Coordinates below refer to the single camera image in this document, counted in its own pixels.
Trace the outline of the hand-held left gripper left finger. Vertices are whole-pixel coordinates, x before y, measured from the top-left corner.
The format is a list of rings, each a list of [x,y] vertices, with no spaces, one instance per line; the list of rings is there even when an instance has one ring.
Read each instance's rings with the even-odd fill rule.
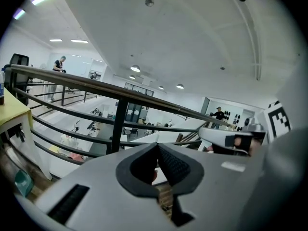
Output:
[[[122,165],[129,157],[141,158],[155,144],[144,144],[92,159],[54,183],[36,201],[50,230],[67,231],[172,231],[173,222],[158,198],[136,196],[117,180],[139,190],[144,185]]]

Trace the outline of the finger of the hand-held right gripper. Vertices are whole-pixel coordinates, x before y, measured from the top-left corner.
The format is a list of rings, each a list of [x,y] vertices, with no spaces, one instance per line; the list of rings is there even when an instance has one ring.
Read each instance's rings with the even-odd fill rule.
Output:
[[[203,141],[207,141],[219,146],[225,146],[226,136],[232,136],[232,131],[212,128],[200,128],[198,130],[198,136]]]

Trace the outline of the black office chair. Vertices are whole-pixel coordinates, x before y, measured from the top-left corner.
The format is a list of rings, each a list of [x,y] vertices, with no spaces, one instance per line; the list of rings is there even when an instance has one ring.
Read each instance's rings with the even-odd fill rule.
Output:
[[[29,57],[28,56],[24,56],[21,54],[17,54],[14,53],[10,59],[9,64],[6,64],[4,66],[4,73],[5,73],[5,81],[4,81],[4,87],[9,91],[10,91],[10,82],[11,82],[11,67],[10,65],[12,64],[16,64],[16,65],[25,65],[28,66],[29,65]],[[25,75],[21,75],[21,74],[16,74],[16,84],[17,84],[17,88],[26,92],[27,89],[27,83],[30,80],[30,78],[28,76]],[[20,102],[22,102],[25,106],[28,106],[28,98],[17,93],[15,94],[15,97],[17,97]]]

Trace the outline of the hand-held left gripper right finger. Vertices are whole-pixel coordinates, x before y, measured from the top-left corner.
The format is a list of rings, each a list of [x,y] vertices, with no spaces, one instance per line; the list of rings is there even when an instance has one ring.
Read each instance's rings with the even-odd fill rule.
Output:
[[[262,171],[264,147],[252,157],[209,154],[158,144],[158,163],[172,186],[171,220],[157,231],[249,231],[247,203]]]

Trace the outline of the teal dustpan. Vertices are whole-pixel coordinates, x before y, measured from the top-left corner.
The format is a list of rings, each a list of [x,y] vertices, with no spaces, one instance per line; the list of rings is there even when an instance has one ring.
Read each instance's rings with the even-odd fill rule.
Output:
[[[34,186],[32,178],[23,170],[16,173],[14,183],[23,197],[27,197]]]

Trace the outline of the black framed glass partition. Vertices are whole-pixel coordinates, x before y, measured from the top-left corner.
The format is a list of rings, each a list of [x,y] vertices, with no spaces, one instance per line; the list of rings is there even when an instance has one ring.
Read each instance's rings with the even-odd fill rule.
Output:
[[[125,83],[124,88],[138,92],[138,93],[141,93],[141,94],[144,94],[144,95],[152,96],[152,97],[154,95],[154,92],[151,91],[151,90],[148,90],[146,88],[142,88],[142,87],[139,87],[139,86],[127,83],[127,82]]]

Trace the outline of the yellow-green tablecloth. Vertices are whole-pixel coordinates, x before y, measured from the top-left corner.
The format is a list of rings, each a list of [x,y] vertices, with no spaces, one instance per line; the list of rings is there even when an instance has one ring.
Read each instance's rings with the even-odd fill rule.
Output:
[[[29,125],[33,127],[31,109],[15,98],[6,88],[4,88],[4,104],[0,105],[0,126],[6,122],[27,115]]]

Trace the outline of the white table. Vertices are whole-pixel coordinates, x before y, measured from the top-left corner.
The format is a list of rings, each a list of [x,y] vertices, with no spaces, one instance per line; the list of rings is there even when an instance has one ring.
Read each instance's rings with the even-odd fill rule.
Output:
[[[11,118],[9,118],[5,122],[0,121],[0,134],[3,132],[6,132],[8,129],[13,128],[14,126],[20,123],[22,124],[22,127],[23,127],[26,145],[28,149],[30,149],[31,154],[34,157],[37,166],[40,168],[44,176],[48,180],[51,180],[52,175],[49,172],[49,168],[44,164],[42,157],[40,155],[40,152],[35,146],[32,133],[31,133],[31,129],[30,129],[30,123],[28,121],[28,112],[23,112],[20,115],[14,114]]]

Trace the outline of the wooden staircase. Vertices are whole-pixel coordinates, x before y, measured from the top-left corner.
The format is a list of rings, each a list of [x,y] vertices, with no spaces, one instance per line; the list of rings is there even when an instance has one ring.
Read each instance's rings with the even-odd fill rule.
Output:
[[[194,132],[190,132],[188,135],[185,136],[182,133],[179,133],[175,144],[181,147],[186,147],[188,149],[198,150],[199,146],[202,143],[198,135],[198,131],[200,128],[207,128],[209,124],[209,122],[205,122],[201,126],[199,126]]]

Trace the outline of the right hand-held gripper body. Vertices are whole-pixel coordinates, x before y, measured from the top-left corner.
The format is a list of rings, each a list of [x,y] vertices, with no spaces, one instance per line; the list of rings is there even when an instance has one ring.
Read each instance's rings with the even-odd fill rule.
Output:
[[[257,123],[254,117],[248,117],[244,126],[237,129],[237,134],[226,136],[225,146],[212,144],[211,152],[216,154],[252,156],[262,144],[272,142],[275,138],[291,130],[288,116],[279,101],[271,104],[259,114],[264,124]],[[234,146],[235,138],[241,138],[239,147]]]

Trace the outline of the dark railing with wooden handrail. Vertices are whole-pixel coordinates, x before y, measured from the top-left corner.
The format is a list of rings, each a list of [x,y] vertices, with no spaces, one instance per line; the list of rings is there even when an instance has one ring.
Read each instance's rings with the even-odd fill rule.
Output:
[[[10,65],[9,69],[11,70],[11,82],[10,90],[13,90],[16,93],[20,93],[27,98],[36,101],[44,106],[48,106],[51,109],[66,113],[68,115],[76,116],[83,119],[88,119],[91,121],[98,121],[100,123],[113,125],[113,139],[105,141],[107,144],[107,153],[112,154],[118,151],[120,142],[120,135],[123,127],[131,128],[146,128],[150,130],[157,131],[171,131],[171,132],[196,132],[195,129],[180,129],[180,128],[166,128],[166,127],[156,127],[148,125],[140,125],[132,122],[125,121],[126,110],[129,103],[138,104],[141,106],[150,107],[156,110],[169,112],[172,114],[182,115],[189,118],[195,118],[205,122],[217,123],[223,126],[229,126],[228,123],[217,120],[209,115],[203,115],[200,112],[182,107],[180,105],[170,103],[158,98],[154,98],[144,94],[138,94],[135,91],[131,91],[125,88],[121,88],[112,84],[107,84],[95,80],[91,80],[84,77],[78,77],[67,73],[60,73],[56,71],[49,71],[39,68],[28,67],[24,65]],[[112,98],[118,100],[118,107],[115,115],[115,119],[103,118],[94,115],[88,115],[83,112],[72,111],[62,106],[54,105],[49,102],[45,102],[41,99],[36,98],[33,95],[30,95],[20,89],[16,83],[17,75],[21,74],[27,77],[38,78],[48,81],[49,84],[57,84],[65,87],[75,88],[85,92],[90,92],[92,94],[101,95],[103,97]]]

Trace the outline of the plastic bottle with dark drink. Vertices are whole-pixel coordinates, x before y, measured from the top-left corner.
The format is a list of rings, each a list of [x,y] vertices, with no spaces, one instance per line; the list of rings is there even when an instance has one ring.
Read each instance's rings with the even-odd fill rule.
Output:
[[[0,105],[4,104],[5,68],[0,71]]]

